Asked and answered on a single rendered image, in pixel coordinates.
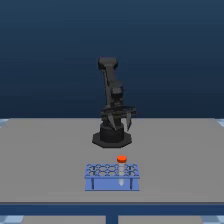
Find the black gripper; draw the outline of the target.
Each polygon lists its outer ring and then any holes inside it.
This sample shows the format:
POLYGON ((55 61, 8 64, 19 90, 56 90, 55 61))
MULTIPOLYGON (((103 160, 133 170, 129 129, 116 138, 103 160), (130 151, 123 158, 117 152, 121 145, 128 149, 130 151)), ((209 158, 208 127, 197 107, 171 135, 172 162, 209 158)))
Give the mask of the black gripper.
POLYGON ((104 108, 101 111, 102 116, 108 115, 108 120, 115 131, 117 131, 117 129, 116 129, 113 116, 126 114, 126 125, 127 125, 127 130, 129 130, 132 125, 132 114, 135 114, 135 113, 136 113, 136 108, 134 106, 124 106, 124 105, 104 108))

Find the clear tube with orange cap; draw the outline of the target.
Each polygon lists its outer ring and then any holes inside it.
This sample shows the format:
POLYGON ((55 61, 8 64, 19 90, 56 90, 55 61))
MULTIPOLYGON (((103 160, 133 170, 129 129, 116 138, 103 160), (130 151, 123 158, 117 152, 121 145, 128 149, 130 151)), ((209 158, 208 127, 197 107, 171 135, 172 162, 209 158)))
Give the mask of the clear tube with orange cap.
POLYGON ((119 175, 119 185, 123 186, 124 185, 124 173, 125 173, 125 164, 127 162, 127 157, 125 155, 119 155, 117 157, 117 162, 118 162, 118 175, 119 175))

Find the blue test tube rack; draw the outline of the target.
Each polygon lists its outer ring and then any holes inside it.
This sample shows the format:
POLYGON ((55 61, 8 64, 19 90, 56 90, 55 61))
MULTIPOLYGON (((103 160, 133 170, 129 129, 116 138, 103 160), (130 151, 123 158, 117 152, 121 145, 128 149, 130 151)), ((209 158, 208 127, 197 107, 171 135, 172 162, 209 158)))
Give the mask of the blue test tube rack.
POLYGON ((87 164, 84 174, 86 191, 139 191, 137 164, 125 164, 124 185, 119 185, 118 164, 87 164))

